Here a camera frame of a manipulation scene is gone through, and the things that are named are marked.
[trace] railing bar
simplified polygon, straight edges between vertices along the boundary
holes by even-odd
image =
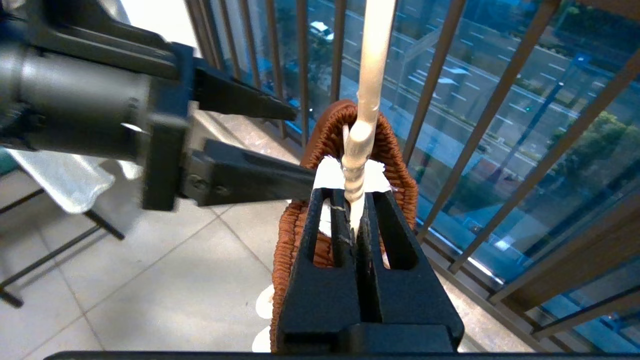
[[[640,204],[640,190],[631,193],[629,196],[626,196],[619,203],[613,206],[612,209],[607,211],[607,213],[602,218],[595,221],[593,225],[573,235],[573,238],[565,245],[558,247],[557,249],[553,250],[547,257],[531,265],[522,275],[505,284],[487,300],[492,304],[496,304],[498,303],[498,301],[506,298],[516,290],[519,290],[529,281],[535,279],[537,276],[552,268],[553,266],[556,266],[558,262],[566,258],[567,255],[574,253],[575,251],[586,246],[586,244],[593,241],[593,238],[595,236],[600,236],[604,231],[607,230],[607,228],[611,226],[611,224],[621,218],[624,218],[624,216],[626,214],[629,214],[629,212],[632,211],[633,208],[636,208],[637,204]]]
[[[302,151],[307,147],[309,139],[309,86],[308,86],[308,20],[307,0],[296,1],[296,20],[298,21],[298,68],[300,70],[300,115],[302,116]]]
[[[559,4],[559,0],[544,0],[540,3],[540,7],[536,12],[536,15],[527,30],[527,33],[524,35],[518,49],[516,49],[515,53],[507,69],[505,69],[498,85],[495,88],[495,91],[491,95],[489,102],[485,106],[482,114],[480,115],[480,119],[478,120],[474,130],[471,132],[465,147],[462,149],[462,153],[458,157],[456,164],[453,166],[449,177],[447,178],[445,184],[442,186],[442,190],[438,194],[429,215],[424,221],[424,225],[420,233],[418,234],[418,238],[424,237],[429,231],[429,226],[433,223],[436,216],[444,206],[445,202],[451,196],[451,193],[458,184],[462,172],[467,166],[471,155],[473,155],[474,151],[477,149],[480,140],[482,139],[484,132],[487,130],[493,117],[500,109],[500,105],[504,101],[505,97],[511,90],[511,85],[515,82],[517,75],[520,73],[520,70],[524,66],[524,63],[527,61],[531,51],[534,49],[536,42],[544,32],[545,28],[551,18],[553,17],[554,12],[556,11]]]
[[[347,0],[335,0],[333,22],[333,61],[331,69],[331,102],[340,99],[340,77],[342,75],[342,54],[344,52],[344,23],[347,14]]]
[[[407,136],[404,145],[403,159],[406,164],[409,164],[409,159],[411,158],[411,155],[413,154],[413,150],[415,148],[415,144],[418,141],[418,136],[420,135],[420,130],[422,129],[422,123],[424,122],[424,117],[427,115],[429,105],[431,105],[433,93],[436,90],[436,86],[438,85],[438,78],[440,78],[440,73],[442,72],[444,62],[447,59],[447,53],[449,52],[451,42],[453,41],[454,35],[456,34],[456,28],[458,27],[458,22],[460,21],[460,17],[462,16],[462,11],[465,8],[465,3],[466,0],[453,0],[449,4],[447,18],[442,25],[442,32],[440,33],[440,38],[438,39],[438,44],[436,45],[436,51],[433,55],[433,59],[431,59],[429,73],[427,74],[427,79],[424,82],[424,87],[422,88],[422,93],[420,94],[420,100],[418,101],[418,107],[413,115],[411,129],[409,130],[409,135]],[[398,80],[398,86],[400,86],[402,80],[403,79]]]
[[[231,63],[234,67],[234,76],[236,79],[240,80],[242,76],[240,73],[240,65],[238,64],[238,54],[236,52],[236,43],[234,43],[234,34],[231,32],[227,0],[220,0],[220,9],[222,10],[222,23],[225,26],[225,35],[227,37],[229,52],[231,53]]]
[[[273,82],[276,95],[280,100],[285,101],[284,91],[282,90],[282,65],[280,64],[280,46],[278,45],[278,26],[276,25],[276,6],[275,0],[267,0],[267,27],[269,34],[269,44],[271,46],[271,69],[273,71]],[[280,137],[287,137],[287,129],[284,121],[278,122],[280,128]]]
[[[522,184],[511,194],[486,226],[480,230],[474,241],[462,252],[462,255],[449,267],[452,272],[457,272],[467,258],[484,242],[495,228],[507,217],[518,203],[536,186],[545,174],[554,166],[562,155],[578,140],[580,135],[591,125],[597,116],[603,112],[620,92],[633,81],[640,72],[640,50],[631,57],[625,66],[616,74],[607,86],[598,94],[593,102],[580,114],[578,119],[567,130],[560,140],[540,160],[538,166],[533,168]]]
[[[244,37],[246,45],[249,47],[249,59],[251,61],[251,72],[253,73],[253,85],[260,89],[260,74],[258,73],[258,59],[255,55],[255,39],[253,38],[253,28],[251,15],[249,14],[249,3],[247,0],[240,0],[240,12],[244,23]]]
[[[211,5],[204,0],[185,0],[202,57],[209,65],[223,70],[222,47]]]
[[[560,318],[537,331],[531,332],[531,336],[536,340],[540,340],[600,316],[631,309],[638,304],[640,304],[640,286],[636,286],[635,288],[631,288],[596,304],[585,307],[564,318]]]

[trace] brown fabric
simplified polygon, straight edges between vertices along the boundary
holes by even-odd
[[[305,155],[300,165],[317,168],[325,155],[340,158],[342,154],[342,125],[353,125],[358,108],[350,100],[333,103],[323,113],[311,134]],[[394,197],[411,228],[415,225],[415,213],[418,201],[418,186],[409,175],[398,147],[396,136],[387,118],[380,113],[376,126],[376,138],[371,152],[371,159],[385,164],[385,176],[396,188]],[[276,352],[276,333],[280,310],[289,286],[289,276],[296,255],[305,222],[307,221],[307,203],[291,202],[280,218],[278,243],[273,260],[273,318],[271,319],[271,351]],[[318,233],[314,264],[320,267],[331,267],[333,256],[331,239]]]

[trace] white stick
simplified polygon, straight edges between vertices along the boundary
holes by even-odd
[[[376,133],[395,5],[396,0],[369,0],[364,13],[358,118],[351,127],[342,157],[344,196],[351,204],[349,221],[356,236],[364,212],[364,165],[371,155]]]

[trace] tile floor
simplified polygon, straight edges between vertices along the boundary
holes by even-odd
[[[244,134],[247,127],[259,128],[234,127]],[[240,141],[256,151],[282,151],[267,138]],[[117,180],[95,209],[126,239],[99,231],[10,286],[25,305],[14,309],[0,302],[0,358],[39,360],[62,350],[250,351],[269,323],[254,307],[271,282],[278,219],[287,203],[198,208],[180,200],[176,213],[142,211],[136,205],[140,184],[118,176],[115,162],[104,167]],[[3,177],[0,206],[35,188],[24,174]],[[91,225],[46,195],[3,214],[0,278]],[[527,351],[457,289],[445,288],[467,327],[488,338],[465,337],[460,350]]]

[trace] white car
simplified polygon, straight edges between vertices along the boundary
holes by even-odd
[[[309,24],[309,31],[317,37],[333,42],[333,31],[321,21],[314,21]]]

